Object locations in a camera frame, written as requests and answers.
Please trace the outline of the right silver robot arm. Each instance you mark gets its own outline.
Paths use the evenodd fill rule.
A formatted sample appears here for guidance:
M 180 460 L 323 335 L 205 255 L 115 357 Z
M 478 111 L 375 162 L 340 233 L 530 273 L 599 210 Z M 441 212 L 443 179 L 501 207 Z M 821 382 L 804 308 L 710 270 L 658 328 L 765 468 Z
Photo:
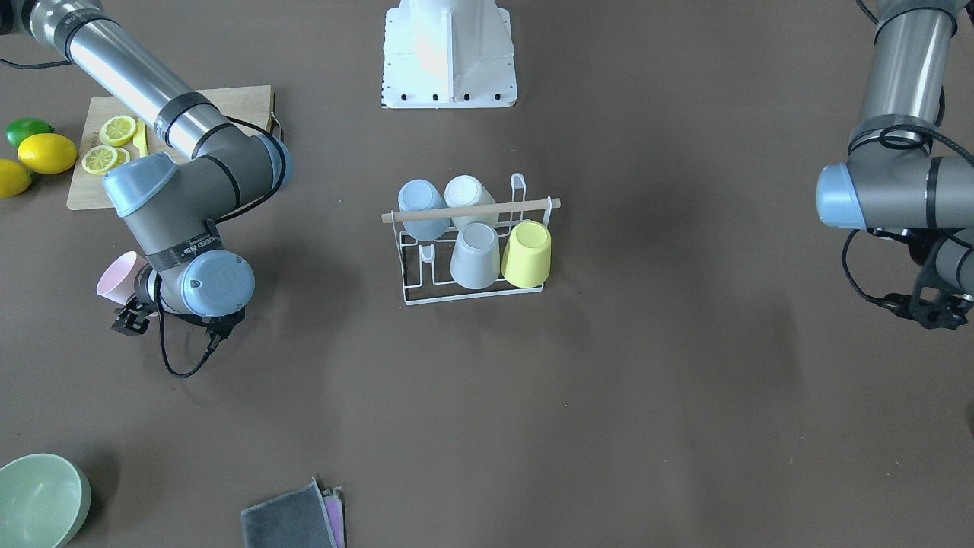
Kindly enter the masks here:
M 86 72 L 186 157 L 149 154 L 102 180 L 142 247 L 129 306 L 197 323 L 236 320 L 253 297 L 250 264 L 217 225 L 268 200 L 293 174 L 278 136 L 244 134 L 102 10 L 98 1 L 4 1 L 2 33 L 23 33 Z

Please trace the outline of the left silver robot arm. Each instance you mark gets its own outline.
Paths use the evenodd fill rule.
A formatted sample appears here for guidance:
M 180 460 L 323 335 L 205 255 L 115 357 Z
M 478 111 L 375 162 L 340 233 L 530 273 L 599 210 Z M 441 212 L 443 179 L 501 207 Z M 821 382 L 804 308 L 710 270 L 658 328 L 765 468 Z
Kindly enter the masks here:
M 954 330 L 972 309 L 972 152 L 941 132 L 950 41 L 970 1 L 880 1 L 874 55 L 848 159 L 824 167 L 820 221 L 908 247 L 910 294 L 872 303 L 925 329 Z

